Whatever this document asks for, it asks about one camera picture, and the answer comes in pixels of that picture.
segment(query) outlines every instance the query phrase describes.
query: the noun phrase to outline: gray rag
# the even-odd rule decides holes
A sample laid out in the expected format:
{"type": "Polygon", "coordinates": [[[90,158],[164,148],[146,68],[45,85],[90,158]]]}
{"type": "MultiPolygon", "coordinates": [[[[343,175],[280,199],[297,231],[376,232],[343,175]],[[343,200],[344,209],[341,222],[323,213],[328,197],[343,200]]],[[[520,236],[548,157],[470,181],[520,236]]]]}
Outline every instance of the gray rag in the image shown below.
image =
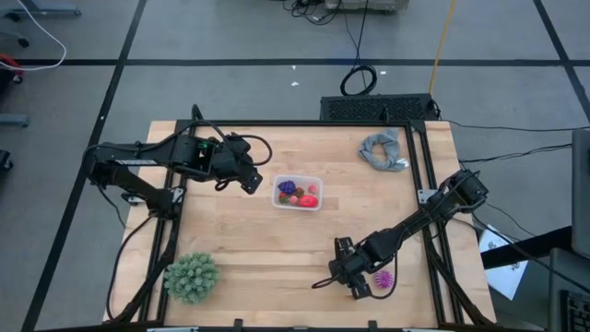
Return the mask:
{"type": "Polygon", "coordinates": [[[360,143],[360,157],[369,162],[372,167],[379,171],[403,171],[407,167],[407,164],[402,160],[397,159],[399,156],[397,132],[398,130],[396,128],[389,128],[383,130],[382,133],[365,138],[360,143]],[[383,144],[383,151],[385,151],[385,154],[387,155],[387,160],[381,161],[372,155],[372,147],[377,143],[383,144]]]}

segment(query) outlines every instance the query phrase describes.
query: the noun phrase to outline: black metal frame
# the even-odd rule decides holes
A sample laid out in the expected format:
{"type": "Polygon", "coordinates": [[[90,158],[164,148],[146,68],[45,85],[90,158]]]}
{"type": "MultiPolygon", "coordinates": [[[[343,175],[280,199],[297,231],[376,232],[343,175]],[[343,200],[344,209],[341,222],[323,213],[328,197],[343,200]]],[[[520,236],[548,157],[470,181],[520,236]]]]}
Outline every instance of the black metal frame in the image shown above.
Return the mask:
{"type": "MultiPolygon", "coordinates": [[[[182,128],[182,127],[187,126],[194,119],[202,119],[202,115],[200,114],[198,109],[195,109],[195,108],[193,108],[192,119],[178,120],[176,122],[175,131],[182,128]]],[[[428,142],[427,131],[426,131],[426,126],[424,124],[424,121],[388,122],[387,120],[385,120],[383,122],[376,122],[376,121],[322,121],[322,120],[320,120],[320,121],[219,120],[219,121],[212,121],[212,122],[215,123],[216,125],[219,125],[219,126],[375,126],[375,127],[390,126],[390,127],[402,128],[402,129],[404,129],[404,131],[406,133],[410,168],[412,171],[412,177],[413,177],[413,181],[414,181],[417,202],[419,202],[418,190],[422,189],[422,181],[421,181],[420,170],[419,170],[419,161],[418,161],[418,155],[417,155],[417,151],[416,151],[416,144],[415,144],[415,140],[414,140],[414,136],[413,136],[413,130],[416,130],[419,133],[420,145],[421,145],[423,156],[424,156],[426,175],[427,175],[428,182],[429,182],[428,186],[430,189],[436,189],[438,187],[438,185],[436,183],[436,177],[434,174],[434,166],[432,164],[430,146],[429,146],[429,142],[428,142]]],[[[189,135],[193,136],[195,134],[195,132],[196,132],[196,128],[193,127],[192,129],[190,129],[189,135]]],[[[165,187],[167,187],[167,188],[172,187],[173,180],[174,180],[174,174],[171,171],[168,171],[168,173],[166,174],[166,181],[164,184],[165,187]]],[[[186,182],[187,182],[186,177],[181,176],[180,186],[186,185],[186,182]]],[[[175,219],[172,221],[171,234],[178,235],[178,233],[179,233],[178,230],[180,229],[181,218],[182,218],[182,215],[179,216],[178,219],[175,219]]],[[[153,271],[155,263],[158,261],[159,252],[161,250],[161,246],[163,243],[162,240],[163,240],[163,236],[164,236],[166,222],[167,221],[164,219],[158,220],[156,231],[154,233],[154,242],[152,244],[151,254],[150,254],[150,258],[149,258],[149,265],[148,265],[148,269],[147,269],[148,275],[151,271],[153,271]]],[[[440,239],[439,240],[440,241],[440,249],[441,249],[444,265],[451,272],[452,277],[454,277],[451,252],[450,252],[450,247],[449,247],[448,238],[446,235],[444,225],[437,224],[436,227],[437,227],[437,230],[440,234],[438,237],[440,239]]],[[[428,247],[434,246],[431,237],[432,236],[431,236],[430,228],[425,228],[423,230],[423,239],[424,239],[423,241],[424,241],[425,250],[428,247]]],[[[173,239],[170,239],[170,241],[173,241],[174,247],[176,246],[177,240],[178,240],[177,236],[173,239]]],[[[65,241],[65,238],[56,239],[56,241],[65,241]]],[[[439,326],[457,325],[457,326],[468,327],[468,326],[463,325],[463,323],[464,323],[463,311],[461,309],[459,301],[455,298],[455,296],[451,292],[450,292],[450,296],[451,296],[451,303],[452,303],[452,309],[453,309],[454,323],[451,323],[449,325],[449,323],[446,322],[446,318],[445,318],[445,314],[444,314],[443,296],[441,293],[441,285],[439,282],[439,273],[437,272],[437,269],[435,268],[435,266],[433,265],[433,263],[430,260],[427,260],[427,262],[428,262],[428,270],[429,270],[429,276],[430,276],[430,282],[431,282],[432,299],[434,301],[434,308],[435,308],[435,314],[436,314],[438,325],[439,326]]],[[[167,310],[167,305],[168,305],[168,293],[163,289],[163,285],[162,285],[162,289],[160,292],[160,297],[159,297],[159,302],[158,302],[158,311],[157,311],[157,316],[156,316],[155,321],[148,321],[148,312],[149,312],[150,302],[151,302],[151,294],[149,294],[147,296],[147,298],[144,300],[144,302],[142,303],[140,310],[139,310],[138,322],[136,322],[136,323],[111,323],[111,324],[103,325],[103,326],[72,327],[72,328],[57,329],[57,330],[53,330],[53,331],[63,331],[63,332],[66,332],[66,331],[68,331],[68,332],[106,331],[106,330],[108,330],[108,331],[145,331],[147,328],[164,327],[164,319],[166,316],[166,310],[167,310]]],[[[379,327],[377,327],[377,323],[374,321],[369,321],[368,327],[371,332],[372,331],[375,331],[375,332],[377,332],[377,331],[402,331],[402,328],[379,328],[379,327]]],[[[206,331],[206,332],[207,331],[222,331],[222,330],[232,330],[232,331],[247,330],[247,331],[253,331],[253,332],[254,331],[283,331],[283,330],[284,331],[287,331],[287,330],[292,331],[293,327],[279,327],[279,326],[278,327],[242,327],[242,320],[239,318],[237,318],[235,320],[234,326],[199,327],[199,331],[206,331]]],[[[349,332],[364,332],[364,331],[366,331],[366,328],[328,328],[328,327],[327,328],[311,328],[310,327],[310,328],[308,328],[308,331],[309,330],[313,330],[313,331],[336,331],[337,330],[337,331],[349,331],[349,332]]]]}

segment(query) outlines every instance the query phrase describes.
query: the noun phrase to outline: wooden table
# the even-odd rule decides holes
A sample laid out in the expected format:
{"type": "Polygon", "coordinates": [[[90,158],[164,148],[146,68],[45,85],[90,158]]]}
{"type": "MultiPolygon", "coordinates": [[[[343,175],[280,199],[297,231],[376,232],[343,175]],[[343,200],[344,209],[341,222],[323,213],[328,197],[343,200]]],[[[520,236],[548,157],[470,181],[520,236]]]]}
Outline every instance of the wooden table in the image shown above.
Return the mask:
{"type": "MultiPolygon", "coordinates": [[[[174,126],[175,122],[152,123],[147,141],[160,141],[172,133],[174,126]]],[[[441,182],[459,169],[453,136],[445,122],[427,123],[427,128],[436,178],[441,182]]],[[[221,269],[221,280],[200,305],[170,299],[166,325],[231,326],[235,318],[241,318],[245,326],[365,327],[368,320],[376,320],[379,327],[437,326],[421,233],[404,242],[398,254],[397,289],[387,300],[353,301],[349,290],[339,284],[321,290],[310,288],[315,281],[329,277],[327,263],[334,258],[334,238],[350,236],[357,242],[372,231],[395,226],[417,209],[409,168],[377,172],[357,154],[361,140],[382,128],[221,129],[262,136],[275,156],[259,167],[264,181],[252,196],[238,184],[216,192],[213,183],[189,181],[176,254],[212,253],[221,269]],[[270,196],[278,174],[321,178],[322,209],[301,212],[273,207],[270,196]]],[[[215,135],[203,127],[197,134],[215,135]]],[[[409,160],[403,129],[399,141],[401,157],[409,160]]],[[[422,163],[416,134],[415,141],[422,163]]],[[[252,145],[254,160],[263,160],[266,148],[257,141],[252,145]]],[[[158,187],[163,186],[165,173],[161,168],[139,172],[158,187]]],[[[420,173],[428,187],[423,164],[420,173]]],[[[124,236],[146,215],[145,207],[131,207],[124,236]]],[[[459,218],[471,222],[468,216],[459,218]]],[[[121,312],[146,277],[155,225],[152,221],[125,248],[112,295],[115,314],[121,312]]],[[[458,222],[449,222],[447,233],[457,281],[481,312],[495,320],[475,233],[458,222]]],[[[393,264],[386,268],[393,271],[393,264]]],[[[156,316],[159,283],[153,290],[150,319],[156,316]]],[[[448,289],[442,279],[441,288],[447,321],[452,322],[448,289]]]]}

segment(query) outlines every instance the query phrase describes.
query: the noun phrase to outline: gray floor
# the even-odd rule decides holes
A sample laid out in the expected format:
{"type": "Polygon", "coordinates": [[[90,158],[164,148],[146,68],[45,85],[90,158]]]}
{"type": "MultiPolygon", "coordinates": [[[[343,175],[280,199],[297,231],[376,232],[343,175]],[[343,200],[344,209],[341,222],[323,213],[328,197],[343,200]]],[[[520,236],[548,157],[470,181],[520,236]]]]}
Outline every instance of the gray floor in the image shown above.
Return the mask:
{"type": "MultiPolygon", "coordinates": [[[[41,24],[67,45],[68,59],[116,59],[137,0],[76,2],[82,17],[45,19],[41,24]]],[[[449,4],[449,0],[412,0],[407,12],[371,14],[362,57],[431,59],[449,4]]],[[[568,55],[590,59],[590,23],[585,15],[590,3],[546,0],[544,4],[568,55]]],[[[348,14],[355,35],[360,17],[348,14]]],[[[14,41],[0,39],[3,52],[27,59],[59,56],[59,48],[28,21],[1,21],[0,29],[19,30],[31,40],[29,49],[20,50],[14,41]]],[[[353,57],[343,16],[315,27],[292,18],[280,2],[266,0],[148,0],[129,54],[130,59],[353,57]]],[[[530,0],[459,1],[442,57],[558,59],[530,0]]],[[[590,68],[575,70],[590,87],[590,68]]],[[[373,93],[420,93],[427,90],[431,68],[377,66],[377,71],[381,74],[373,93]]],[[[2,179],[0,191],[3,331],[20,329],[112,72],[111,66],[64,66],[28,73],[25,83],[14,87],[0,104],[4,113],[27,113],[31,118],[29,128],[0,130],[0,148],[11,150],[16,163],[2,179]]],[[[209,119],[317,119],[320,98],[337,96],[347,72],[348,66],[340,65],[127,66],[101,140],[142,140],[152,120],[186,118],[193,103],[209,119]]],[[[360,86],[359,81],[352,84],[360,86]]],[[[588,124],[561,67],[445,66],[439,68],[433,95],[444,119],[463,124],[535,128],[588,124]]],[[[571,141],[568,133],[460,127],[454,127],[454,139],[461,159],[571,141]]],[[[570,223],[570,158],[570,151],[562,150],[472,168],[481,170],[490,188],[490,203],[539,234],[570,223]]],[[[113,190],[109,194],[118,195],[113,190]]],[[[478,215],[501,231],[527,237],[494,210],[483,207],[478,215]]],[[[101,320],[121,235],[112,209],[94,188],[85,187],[37,328],[101,320]]],[[[527,287],[518,296],[540,295],[527,287]]],[[[502,321],[510,321],[513,309],[496,296],[495,302],[502,321]]],[[[542,325],[538,322],[542,316],[534,318],[529,320],[542,325]]]]}

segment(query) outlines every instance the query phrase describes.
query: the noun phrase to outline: clear plastic container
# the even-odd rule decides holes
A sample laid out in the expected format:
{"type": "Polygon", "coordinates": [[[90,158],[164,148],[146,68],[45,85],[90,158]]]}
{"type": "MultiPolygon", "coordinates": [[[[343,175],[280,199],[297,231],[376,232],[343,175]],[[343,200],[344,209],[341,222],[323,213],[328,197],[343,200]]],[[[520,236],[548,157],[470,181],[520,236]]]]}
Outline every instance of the clear plastic container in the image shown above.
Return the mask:
{"type": "Polygon", "coordinates": [[[275,181],[273,182],[273,195],[270,198],[273,205],[276,208],[286,208],[286,209],[298,209],[302,211],[317,211],[322,208],[322,195],[324,194],[324,184],[322,180],[313,176],[302,176],[302,175],[277,175],[275,176],[275,181]],[[281,204],[278,201],[278,196],[280,195],[280,189],[278,189],[278,185],[285,182],[285,181],[292,181],[295,183],[295,186],[301,187],[305,190],[305,195],[308,195],[307,188],[310,185],[315,185],[317,187],[317,193],[314,195],[317,198],[317,206],[316,207],[296,207],[292,206],[291,204],[281,204]]]}

